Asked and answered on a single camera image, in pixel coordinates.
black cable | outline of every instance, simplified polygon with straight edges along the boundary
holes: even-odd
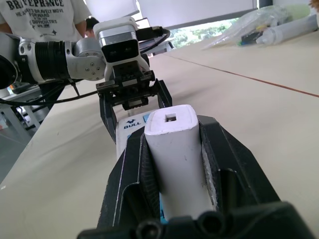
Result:
[[[75,93],[76,93],[78,96],[80,96],[79,90],[78,90],[78,88],[76,87],[75,82],[72,82],[72,83],[71,83],[71,86],[73,86],[73,89],[75,90]]]
[[[51,91],[49,91],[48,93],[46,93],[45,95],[41,96],[40,98],[32,101],[32,102],[40,102],[40,101],[43,101],[45,100],[48,96],[51,96],[53,95],[54,93],[58,92],[59,90],[61,90],[63,87],[65,87],[66,85],[60,85],[60,86],[57,86],[55,88],[53,88]]]
[[[64,100],[59,100],[59,101],[47,101],[47,102],[13,102],[13,101],[6,101],[0,98],[0,103],[1,104],[7,104],[10,106],[46,106],[46,105],[52,105],[52,104],[59,104],[59,103],[64,103],[64,102],[69,102],[69,101],[74,101],[74,100],[78,100],[87,96],[91,96],[98,93],[97,91],[93,91],[81,96],[77,96],[77,97],[72,97],[72,98],[68,98],[68,99],[64,99]]]
[[[170,36],[170,31],[167,29],[163,29],[163,34],[164,34],[164,36],[159,41],[155,42],[152,46],[149,46],[149,47],[141,50],[141,54],[144,54],[145,52],[152,50],[153,48],[157,47],[162,42],[164,42],[166,39],[168,39]]]
[[[161,37],[164,34],[164,29],[161,26],[152,26],[138,29],[136,31],[136,38],[138,39],[138,41],[147,41]]]

blue label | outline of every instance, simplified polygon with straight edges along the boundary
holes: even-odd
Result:
[[[144,115],[144,116],[143,116],[144,123],[146,123],[146,122],[148,121],[149,116],[150,116],[150,113],[149,113],[149,114],[147,114],[147,115]]]
[[[127,121],[127,123],[133,123],[135,121],[135,119],[129,120]]]

beige tabletop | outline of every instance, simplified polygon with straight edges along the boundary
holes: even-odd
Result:
[[[201,65],[196,62],[200,61],[199,47],[196,51],[192,45],[151,59],[151,67],[165,80],[173,104],[190,104],[197,114],[215,117],[248,147],[280,198],[295,205],[318,237],[319,99],[211,68],[213,63],[218,68],[224,62],[225,69],[233,70],[228,65],[234,61],[232,57],[254,55],[248,47],[240,53],[234,48],[238,52],[234,55],[232,47],[225,49],[229,53],[225,55],[218,53],[222,48],[205,52],[206,58],[221,54],[209,67],[207,61]],[[267,55],[266,51],[257,49],[255,57]],[[271,79],[263,80],[319,92],[313,82],[316,69],[307,68],[312,63],[298,58],[300,52],[295,51],[299,61],[295,65],[311,77],[288,80],[291,72],[282,71],[274,62],[257,70],[238,61],[242,67],[237,68],[245,71],[238,74],[252,68],[252,77],[264,77],[271,68]],[[191,59],[182,59],[188,54]],[[78,88],[81,94],[87,93],[95,90],[95,83],[83,81]],[[73,89],[67,88],[60,98],[72,96]],[[156,107],[157,100],[152,98],[135,113]],[[115,111],[119,118],[127,115],[121,108]],[[0,185],[0,238],[71,239],[81,230],[95,227],[115,162],[116,147],[100,119],[98,96],[55,105]]]
[[[200,50],[210,39],[166,53],[248,78],[319,95],[319,31],[274,46],[223,46]]]

cable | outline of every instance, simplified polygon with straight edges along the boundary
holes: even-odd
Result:
[[[63,87],[65,87],[66,85],[60,85],[60,86],[57,86],[55,88],[53,88],[51,91],[49,91],[48,93],[46,93],[45,95],[41,96],[40,98],[32,101],[32,102],[40,102],[40,101],[43,101],[45,100],[45,98],[47,98],[48,96],[51,96],[52,94],[56,93],[57,91],[61,90]]]
[[[76,87],[75,82],[72,82],[72,83],[71,83],[71,86],[73,86],[73,89],[75,90],[75,93],[76,93],[78,96],[80,96],[79,90],[78,90],[78,88]]]
[[[163,29],[163,34],[165,34],[165,36],[163,36],[159,41],[155,42],[152,46],[149,46],[149,47],[141,50],[141,54],[144,54],[145,52],[152,50],[153,48],[157,47],[162,42],[164,42],[166,39],[168,39],[170,36],[170,31],[167,29]]]
[[[97,91],[93,91],[81,96],[77,96],[77,97],[72,97],[72,98],[68,98],[68,99],[64,99],[64,100],[59,100],[59,101],[47,101],[47,102],[13,102],[13,101],[6,101],[0,98],[0,103],[1,104],[7,104],[10,106],[46,106],[46,105],[52,105],[52,104],[59,104],[59,103],[64,103],[64,102],[69,102],[69,101],[74,101],[74,100],[79,100],[81,98],[87,97],[87,96],[91,96],[98,93]]]

table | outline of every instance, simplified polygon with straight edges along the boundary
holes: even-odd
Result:
[[[317,34],[309,37],[299,40],[307,44],[314,41]],[[284,49],[286,44],[294,46],[293,42],[287,42],[282,45]],[[238,49],[232,51],[232,47],[211,49],[202,53],[206,55],[204,61],[199,59],[200,47],[201,43],[160,54],[151,59],[151,67],[159,79],[165,80],[175,105],[190,104],[197,114],[215,117],[253,152],[280,198],[295,205],[318,237],[319,99],[295,91],[299,88],[305,91],[311,84],[312,92],[318,90],[314,82],[308,82],[317,74],[316,68],[308,71],[307,66],[312,63],[299,57],[301,50],[292,47],[296,62],[288,59],[287,63],[299,65],[299,71],[308,76],[303,81],[290,78],[292,73],[285,71],[288,66],[278,68],[272,61],[251,72],[246,61],[238,61],[241,67],[236,69],[242,71],[239,76],[221,71],[214,64],[218,63],[222,70],[232,68],[229,62],[234,59],[231,57],[246,58],[247,54],[253,55],[252,49],[241,48],[240,54]],[[256,52],[255,58],[268,54],[266,49],[256,49]],[[193,54],[192,59],[185,59],[188,54]],[[210,55],[220,58],[211,61]],[[245,76],[244,71],[250,73],[251,78],[263,76],[266,71],[265,74],[272,77],[264,77],[264,82],[256,81]],[[267,81],[283,86],[286,82],[294,85],[295,90]],[[78,89],[81,94],[93,91],[95,83],[83,81]],[[60,99],[73,96],[76,96],[73,89],[68,87]],[[157,99],[151,98],[148,106],[136,109],[135,113],[156,107]],[[119,119],[127,116],[120,107],[116,107],[115,112]],[[0,185],[3,188],[0,190],[0,237],[70,239],[76,238],[83,229],[94,228],[115,162],[116,147],[100,119],[98,96],[55,104]]]
[[[12,94],[4,98],[6,101],[20,101],[20,102],[26,102],[33,100],[41,95],[41,90],[39,86],[33,86],[29,88],[27,91],[22,92],[20,94]],[[36,119],[34,113],[32,112],[32,109],[30,106],[24,106],[25,111],[30,116],[30,119],[32,123],[35,125],[36,128],[40,127],[39,121]],[[21,125],[20,120],[16,117],[15,113],[11,110],[11,106],[6,104],[0,104],[0,111],[3,111],[7,119],[11,122],[13,127],[17,130],[19,135],[23,140],[26,142],[29,142],[31,139],[31,136],[29,133],[25,130],[25,128]]]

